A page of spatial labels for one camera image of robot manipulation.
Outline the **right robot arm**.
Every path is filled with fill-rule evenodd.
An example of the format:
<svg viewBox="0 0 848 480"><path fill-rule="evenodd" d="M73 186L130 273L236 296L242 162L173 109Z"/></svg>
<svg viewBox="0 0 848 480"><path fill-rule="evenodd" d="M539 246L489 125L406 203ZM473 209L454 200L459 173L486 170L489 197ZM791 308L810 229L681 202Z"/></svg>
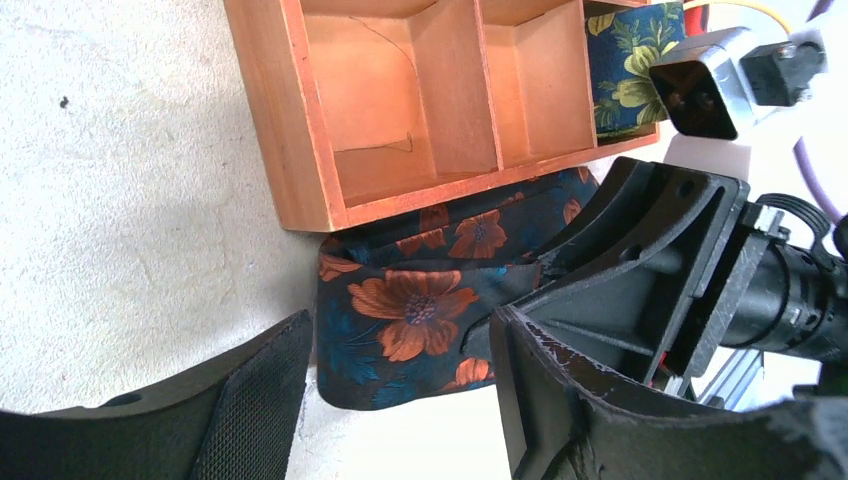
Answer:
<svg viewBox="0 0 848 480"><path fill-rule="evenodd" d="M847 359L847 264L809 202L755 201L728 176L618 158L536 258L513 307L555 339L647 384L701 376L719 347Z"/></svg>

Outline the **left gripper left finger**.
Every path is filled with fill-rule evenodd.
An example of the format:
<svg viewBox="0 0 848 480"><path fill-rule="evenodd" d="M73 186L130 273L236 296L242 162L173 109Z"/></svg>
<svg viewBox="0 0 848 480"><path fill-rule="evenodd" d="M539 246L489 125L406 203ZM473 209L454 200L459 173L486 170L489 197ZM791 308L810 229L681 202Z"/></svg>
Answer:
<svg viewBox="0 0 848 480"><path fill-rule="evenodd" d="M96 408L1 414L4 479L283 479L312 348L299 311Z"/></svg>

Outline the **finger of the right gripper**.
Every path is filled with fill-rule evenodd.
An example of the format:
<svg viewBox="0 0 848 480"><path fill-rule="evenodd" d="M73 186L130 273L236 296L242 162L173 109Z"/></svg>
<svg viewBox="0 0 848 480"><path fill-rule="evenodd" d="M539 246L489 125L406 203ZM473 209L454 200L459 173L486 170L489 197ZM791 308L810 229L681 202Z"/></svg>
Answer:
<svg viewBox="0 0 848 480"><path fill-rule="evenodd" d="M642 383L660 365L704 374L720 342L708 286L749 185L621 157L578 216L541 248L542 285L513 307L555 339Z"/></svg>

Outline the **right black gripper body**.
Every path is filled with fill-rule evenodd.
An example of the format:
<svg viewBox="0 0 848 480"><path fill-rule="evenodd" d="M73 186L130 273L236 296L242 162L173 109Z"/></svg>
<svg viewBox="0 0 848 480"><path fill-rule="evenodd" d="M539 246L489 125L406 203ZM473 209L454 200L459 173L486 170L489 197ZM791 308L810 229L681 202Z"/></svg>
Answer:
<svg viewBox="0 0 848 480"><path fill-rule="evenodd" d="M789 231L781 226L784 212L765 196L765 203L746 200L748 186L721 188L714 218L689 246L706 255L692 268L696 289L688 310L675 328L663 369L665 392L684 397L691 380L705 374L719 346L750 349L765 338L783 316L789 274L776 262L775 244Z"/></svg>

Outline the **dark orange floral tie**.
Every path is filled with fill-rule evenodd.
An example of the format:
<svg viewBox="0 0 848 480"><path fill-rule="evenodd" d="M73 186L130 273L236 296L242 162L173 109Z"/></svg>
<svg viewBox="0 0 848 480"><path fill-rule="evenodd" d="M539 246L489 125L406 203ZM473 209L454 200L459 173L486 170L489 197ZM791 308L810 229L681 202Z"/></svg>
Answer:
<svg viewBox="0 0 848 480"><path fill-rule="evenodd" d="M575 167L329 235L315 314L321 397L373 411L491 385L469 331L539 286L538 251L597 189Z"/></svg>

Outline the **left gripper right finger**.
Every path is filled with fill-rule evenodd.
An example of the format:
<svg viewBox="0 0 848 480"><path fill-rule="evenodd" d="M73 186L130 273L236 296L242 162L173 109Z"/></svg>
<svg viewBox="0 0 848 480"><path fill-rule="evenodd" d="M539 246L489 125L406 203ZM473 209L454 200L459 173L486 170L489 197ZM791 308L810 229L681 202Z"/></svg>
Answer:
<svg viewBox="0 0 848 480"><path fill-rule="evenodd" d="M515 479L843 479L847 401L803 397L742 413L637 383L512 307L490 346Z"/></svg>

